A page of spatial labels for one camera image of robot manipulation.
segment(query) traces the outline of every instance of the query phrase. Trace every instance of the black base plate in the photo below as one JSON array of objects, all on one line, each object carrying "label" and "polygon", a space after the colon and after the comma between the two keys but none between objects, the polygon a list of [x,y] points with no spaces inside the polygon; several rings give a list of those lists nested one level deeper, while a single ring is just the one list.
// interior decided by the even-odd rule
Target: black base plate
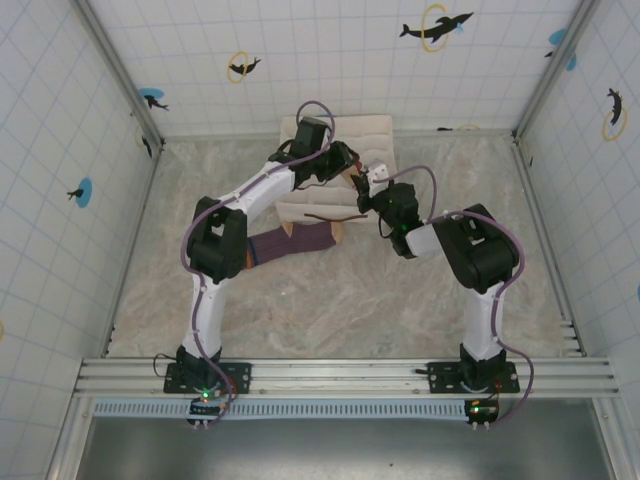
[{"label": "black base plate", "polygon": [[[427,381],[431,393],[470,393],[461,385],[463,377],[459,366],[460,362],[427,363]],[[516,366],[512,362],[507,362],[504,370],[493,381],[500,383],[500,393],[520,392]],[[487,390],[482,393],[493,393],[494,391],[494,386],[489,385]]]},{"label": "black base plate", "polygon": [[[219,363],[218,366],[229,377],[236,393],[249,393],[251,385],[250,363]],[[201,383],[192,375],[184,371],[184,367],[177,363],[170,363],[164,377],[164,393],[198,393],[202,389]]]}]

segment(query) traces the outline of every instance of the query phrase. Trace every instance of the yellow ring sticker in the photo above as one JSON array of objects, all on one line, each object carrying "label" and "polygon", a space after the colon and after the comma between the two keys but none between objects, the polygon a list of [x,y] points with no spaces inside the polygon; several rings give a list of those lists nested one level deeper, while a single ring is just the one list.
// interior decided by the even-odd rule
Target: yellow ring sticker
[{"label": "yellow ring sticker", "polygon": [[427,19],[427,15],[429,15],[431,10],[434,10],[436,8],[439,8],[440,10],[442,10],[442,13],[447,13],[447,9],[446,8],[444,8],[439,3],[434,3],[433,5],[430,5],[429,8],[427,8],[424,11],[424,15],[422,15],[422,24],[420,25],[420,39],[422,40],[422,48],[424,48],[425,52],[429,52],[429,53],[439,52],[440,50],[442,50],[447,45],[447,41],[449,40],[449,34],[447,33],[445,35],[445,37],[444,37],[444,42],[438,48],[431,48],[424,41],[424,22]]},{"label": "yellow ring sticker", "polygon": [[[242,76],[238,79],[233,79],[231,78],[231,64],[233,63],[233,61],[238,58],[239,56],[243,56],[244,57],[244,70],[242,71]],[[229,79],[229,81],[231,83],[240,83],[242,80],[244,80],[244,77],[247,76],[247,69],[249,68],[249,55],[247,55],[247,52],[245,52],[244,50],[236,53],[233,57],[231,57],[231,60],[229,60],[229,65],[227,65],[227,78]]]},{"label": "yellow ring sticker", "polygon": [[142,143],[142,128],[140,128],[140,125],[136,127],[135,131],[133,132],[133,136],[136,140],[136,145],[138,145],[138,147],[140,148],[144,147],[144,143]]},{"label": "yellow ring sticker", "polygon": [[613,142],[614,140],[617,140],[618,137],[620,135],[622,135],[622,132],[624,132],[624,129],[627,127],[627,120],[629,120],[629,115],[627,114],[627,109],[624,107],[622,108],[622,113],[624,113],[624,121],[622,122],[622,127],[620,127],[620,131],[615,134],[613,137],[609,137],[607,135],[607,125],[609,123],[609,119],[613,116],[613,112],[609,112],[607,114],[606,117],[604,117],[604,123],[602,124],[602,138],[604,138],[607,142]]}]

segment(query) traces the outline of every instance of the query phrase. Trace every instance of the white vent grate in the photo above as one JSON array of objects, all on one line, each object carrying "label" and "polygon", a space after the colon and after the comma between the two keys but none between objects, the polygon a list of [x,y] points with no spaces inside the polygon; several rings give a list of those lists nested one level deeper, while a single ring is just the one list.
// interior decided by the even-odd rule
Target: white vent grate
[{"label": "white vent grate", "polygon": [[[191,418],[190,400],[100,399],[97,417]],[[291,418],[432,418],[466,420],[463,400],[236,400],[224,417],[228,420]]]}]

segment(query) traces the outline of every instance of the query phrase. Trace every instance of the grid pattern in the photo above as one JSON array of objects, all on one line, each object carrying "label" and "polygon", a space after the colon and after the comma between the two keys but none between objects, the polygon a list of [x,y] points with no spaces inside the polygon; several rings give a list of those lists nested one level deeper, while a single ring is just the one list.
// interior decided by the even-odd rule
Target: grid pattern
[{"label": "grid pattern", "polygon": [[[277,132],[280,119],[308,99],[339,115],[390,114],[403,130],[515,127],[555,48],[549,36],[567,26],[578,0],[441,2],[450,17],[473,15],[442,51],[427,53],[420,38],[399,34],[404,23],[420,29],[433,3],[113,0],[94,6],[134,83],[165,93],[170,111],[151,110],[165,136]],[[432,9],[425,29],[443,15]],[[234,84],[228,64],[241,50],[261,62]],[[240,57],[234,64],[243,63]]]},{"label": "grid pattern", "polygon": [[[152,162],[69,3],[0,5],[0,478],[42,478]],[[84,177],[80,209],[66,192]]]},{"label": "grid pattern", "polygon": [[[638,45],[640,3],[603,2],[577,48],[577,68],[561,77],[527,139],[533,179],[580,331],[591,354],[611,356],[636,439],[640,433]],[[620,92],[628,115],[626,129],[615,141],[605,141],[602,134],[613,106],[609,88]]]}]

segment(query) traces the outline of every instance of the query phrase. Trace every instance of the purple cable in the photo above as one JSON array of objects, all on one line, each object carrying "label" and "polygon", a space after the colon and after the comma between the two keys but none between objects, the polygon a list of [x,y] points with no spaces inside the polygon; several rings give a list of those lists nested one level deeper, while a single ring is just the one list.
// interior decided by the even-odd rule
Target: purple cable
[{"label": "purple cable", "polygon": [[507,413],[506,415],[504,415],[503,417],[500,417],[499,419],[497,419],[495,422],[493,422],[493,425],[496,425],[500,422],[505,421],[507,418],[512,417],[513,415],[515,415],[515,413],[520,410],[524,404],[526,403],[527,399],[529,398],[529,395],[531,395],[531,390],[533,389],[533,375],[534,375],[534,366],[533,366],[533,361],[531,360],[531,357],[529,357],[529,355],[527,355],[526,353],[510,347],[509,345],[507,345],[506,343],[504,343],[502,341],[502,339],[500,339],[500,337],[498,336],[498,329],[496,328],[496,317],[498,316],[498,305],[500,303],[500,295],[502,295],[504,293],[504,291],[509,288],[513,282],[515,282],[518,277],[520,277],[520,275],[522,275],[522,271],[524,270],[524,266],[525,266],[525,257],[524,257],[524,248],[522,247],[522,244],[518,241],[518,239],[515,237],[515,235],[513,233],[511,233],[504,225],[496,222],[495,220],[489,218],[489,217],[485,217],[484,215],[480,215],[478,213],[474,213],[474,212],[467,212],[465,210],[462,211],[455,211],[455,212],[449,212],[441,217],[438,217],[436,219],[433,219],[429,222],[427,222],[427,225],[433,222],[436,222],[442,218],[445,218],[447,216],[452,216],[452,215],[462,215],[464,217],[470,217],[470,218],[474,218],[476,220],[480,220],[481,222],[484,222],[488,225],[491,225],[494,228],[497,228],[498,230],[500,230],[502,233],[504,233],[509,240],[511,240],[511,242],[513,242],[513,244],[516,247],[516,250],[518,250],[518,254],[520,256],[520,265],[518,265],[518,270],[516,270],[516,273],[513,274],[513,276],[507,280],[506,282],[504,282],[504,284],[498,289],[498,291],[496,292],[496,294],[493,297],[493,305],[491,307],[491,334],[493,335],[493,337],[496,339],[496,343],[498,345],[500,345],[502,348],[504,348],[505,350],[507,350],[508,352],[514,353],[522,358],[524,358],[526,360],[526,362],[529,364],[529,383],[527,384],[527,388],[524,391],[524,394],[522,395],[522,398],[520,399],[520,401],[516,404],[515,407],[513,407],[511,409],[511,411],[509,413]]},{"label": "purple cable", "polygon": [[[199,293],[198,296],[196,298],[196,302],[195,305],[193,306],[193,312],[191,314],[191,328],[193,330],[193,339],[195,341],[196,347],[198,348],[198,351],[200,352],[200,355],[202,356],[202,358],[204,358],[204,360],[209,364],[209,366],[211,368],[213,368],[213,370],[220,375],[220,377],[222,378],[222,380],[225,383],[225,386],[227,387],[227,392],[229,392],[229,404],[235,400],[235,397],[233,396],[233,387],[231,386],[231,382],[229,381],[229,378],[227,377],[227,375],[222,371],[222,369],[215,364],[215,362],[211,361],[211,359],[209,358],[209,356],[207,355],[207,353],[204,351],[204,347],[202,346],[202,343],[200,342],[200,337],[198,335],[198,330],[197,330],[197,316],[198,316],[198,309],[200,308],[200,302],[202,301],[202,294],[204,292],[202,292],[202,286],[204,285],[204,277],[202,276],[202,273],[200,273],[198,270],[195,270],[193,268],[191,268],[189,266],[189,263],[187,262],[187,244],[189,242],[189,238],[191,238],[191,235],[193,233],[193,231],[195,230],[195,228],[202,222],[204,221],[205,218],[207,218],[209,215],[211,215],[213,212],[215,212],[216,210],[224,207],[225,205],[228,205],[234,201],[236,201],[237,199],[239,199],[240,197],[243,197],[244,195],[247,194],[247,192],[249,192],[253,187],[255,187],[257,184],[259,184],[261,181],[263,181],[265,178],[267,178],[269,175],[282,170],[284,168],[288,168],[288,167],[292,167],[295,165],[299,165],[303,162],[308,162],[309,160],[313,160],[316,157],[319,157],[320,155],[322,155],[324,152],[326,152],[329,147],[331,146],[331,142],[333,142],[333,137],[334,137],[334,132],[336,131],[336,122],[335,119],[333,118],[333,114],[331,113],[331,110],[329,110],[329,108],[327,108],[326,105],[324,105],[321,102],[318,102],[316,100],[309,100],[307,102],[304,102],[302,105],[300,105],[300,108],[298,108],[298,112],[296,113],[296,122],[298,122],[298,119],[300,117],[300,112],[302,111],[302,109],[304,107],[306,107],[307,105],[318,105],[320,108],[322,108],[325,112],[327,112],[327,114],[329,115],[329,120],[331,121],[331,131],[329,132],[329,139],[327,141],[327,143],[325,144],[324,147],[322,147],[320,150],[318,150],[317,152],[308,155],[306,157],[297,159],[297,160],[293,160],[291,162],[288,163],[283,163],[281,165],[278,165],[277,167],[272,168],[271,170],[267,171],[266,173],[263,173],[262,175],[260,175],[258,178],[256,178],[253,182],[251,182],[249,185],[247,185],[243,190],[241,190],[238,194],[238,197],[230,197],[220,203],[217,203],[216,205],[206,209],[204,212],[202,212],[200,215],[198,215],[195,220],[191,223],[191,225],[189,226],[189,228],[187,228],[187,231],[184,234],[184,237],[182,238],[182,246],[180,247],[180,261],[182,262],[182,266],[184,267],[184,269],[190,273],[193,273],[195,275],[198,276],[198,278],[200,279],[200,289],[199,289]],[[227,408],[223,408],[220,410],[220,414],[211,421],[212,425],[215,425],[216,423],[218,423],[222,417],[226,414],[228,410],[228,405]]]},{"label": "purple cable", "polygon": [[438,182],[436,181],[436,175],[433,173],[433,170],[431,170],[431,167],[427,167],[426,165],[414,165],[413,167],[405,168],[398,173],[394,173],[387,178],[373,180],[373,183],[388,182],[389,180],[393,180],[394,178],[398,178],[405,173],[413,172],[414,170],[426,170],[427,172],[429,172],[429,175],[431,175],[431,180],[433,182],[433,197],[431,200],[431,210],[429,210],[429,216],[427,217],[427,221],[429,221],[433,218],[433,212],[435,212],[436,210],[436,198],[438,197]]}]

